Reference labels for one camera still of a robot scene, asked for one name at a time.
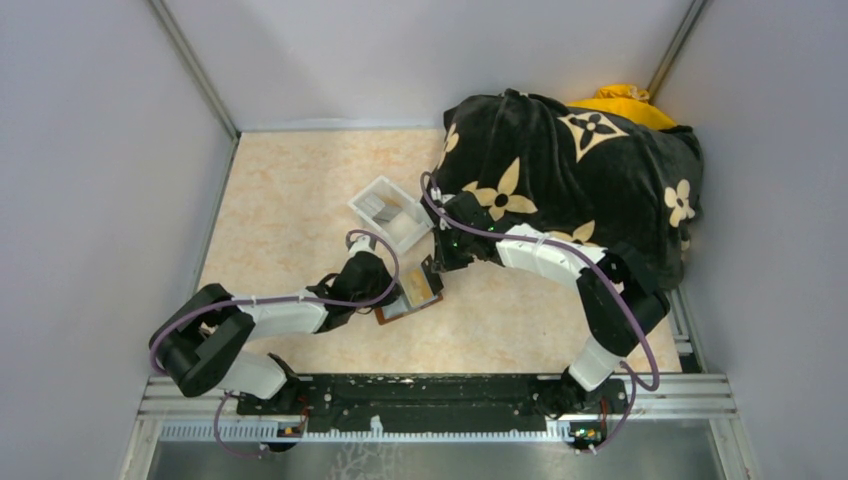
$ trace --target yellow pillow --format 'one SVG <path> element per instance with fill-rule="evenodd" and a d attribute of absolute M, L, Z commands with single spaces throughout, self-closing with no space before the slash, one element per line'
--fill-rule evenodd
<path fill-rule="evenodd" d="M 614 113 L 655 130 L 677 126 L 668 115 L 648 103 L 646 90 L 640 90 L 635 85 L 607 85 L 601 87 L 594 98 L 571 102 L 568 106 Z"/>

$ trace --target black mounting plate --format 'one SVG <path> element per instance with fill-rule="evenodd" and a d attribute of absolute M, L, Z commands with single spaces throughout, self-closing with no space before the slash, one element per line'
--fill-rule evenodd
<path fill-rule="evenodd" d="M 380 416 L 385 432 L 544 431 L 535 397 L 559 384 L 559 375 L 299 375 L 288 399 L 309 406 L 309 431 L 369 431 Z M 622 413 L 624 382 L 607 380 L 598 390 L 608 413 Z M 239 400 L 240 415 L 300 415 L 303 403 Z M 600 414 L 600 400 L 580 413 Z"/>

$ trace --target white wall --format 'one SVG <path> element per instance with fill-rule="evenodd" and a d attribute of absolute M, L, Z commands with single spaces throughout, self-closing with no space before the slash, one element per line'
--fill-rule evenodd
<path fill-rule="evenodd" d="M 0 478 L 114 478 L 229 140 L 141 0 L 2 2 L 0 49 Z"/>
<path fill-rule="evenodd" d="M 688 1 L 168 0 L 242 130 L 436 125 L 475 93 L 647 85 Z"/>
<path fill-rule="evenodd" d="M 848 3 L 715 2 L 659 106 L 705 151 L 686 286 L 766 479 L 845 478 Z"/>

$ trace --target clear plastic container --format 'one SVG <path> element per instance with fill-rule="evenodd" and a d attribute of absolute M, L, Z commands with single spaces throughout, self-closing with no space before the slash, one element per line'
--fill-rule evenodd
<path fill-rule="evenodd" d="M 386 239 L 398 255 L 409 250 L 433 228 L 421 203 L 382 175 L 347 204 L 366 228 Z"/>

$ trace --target black floral blanket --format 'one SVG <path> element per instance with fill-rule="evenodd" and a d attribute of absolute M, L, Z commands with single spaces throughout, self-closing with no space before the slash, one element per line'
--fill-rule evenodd
<path fill-rule="evenodd" d="M 703 175 L 690 127 L 652 130 L 514 90 L 469 97 L 444 124 L 434 172 L 443 200 L 465 190 L 495 220 L 513 216 L 584 245 L 627 242 L 662 288 L 682 280 Z"/>

